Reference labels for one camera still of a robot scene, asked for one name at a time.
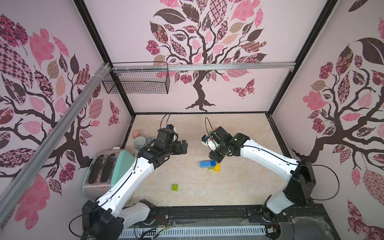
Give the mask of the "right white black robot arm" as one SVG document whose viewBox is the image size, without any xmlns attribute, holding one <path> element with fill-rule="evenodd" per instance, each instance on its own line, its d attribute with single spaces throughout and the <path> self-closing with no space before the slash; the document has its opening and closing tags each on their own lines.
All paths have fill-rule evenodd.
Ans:
<svg viewBox="0 0 384 240">
<path fill-rule="evenodd" d="M 292 205 L 305 206 L 310 202 L 316 185 L 311 164 L 300 163 L 275 153 L 242 133 L 232 136 L 222 127 L 204 135 L 202 144 L 211 150 L 209 157 L 216 163 L 221 163 L 224 157 L 244 157 L 269 169 L 287 182 L 282 190 L 269 196 L 262 205 L 261 213 L 265 216 L 273 217 Z"/>
</svg>

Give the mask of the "light blue long brick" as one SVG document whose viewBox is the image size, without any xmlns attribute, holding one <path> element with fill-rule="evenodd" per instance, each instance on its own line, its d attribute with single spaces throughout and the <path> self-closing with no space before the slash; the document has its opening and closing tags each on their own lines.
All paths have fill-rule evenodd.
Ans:
<svg viewBox="0 0 384 240">
<path fill-rule="evenodd" d="M 201 168 L 209 168 L 211 166 L 212 166 L 211 165 L 211 161 L 202 161 L 202 162 L 200 162 L 200 167 Z"/>
</svg>

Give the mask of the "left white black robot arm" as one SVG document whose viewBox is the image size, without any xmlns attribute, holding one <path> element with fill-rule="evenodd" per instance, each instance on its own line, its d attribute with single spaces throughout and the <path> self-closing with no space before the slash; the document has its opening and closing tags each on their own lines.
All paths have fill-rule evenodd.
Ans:
<svg viewBox="0 0 384 240">
<path fill-rule="evenodd" d="M 143 180 L 171 155 L 187 153 L 187 142 L 178 138 L 173 125 L 159 129 L 157 138 L 139 150 L 133 166 L 121 179 L 95 202 L 89 200 L 83 205 L 81 239 L 116 240 L 126 228 L 154 218 L 156 207 L 146 200 L 133 207 L 124 206 Z"/>
</svg>

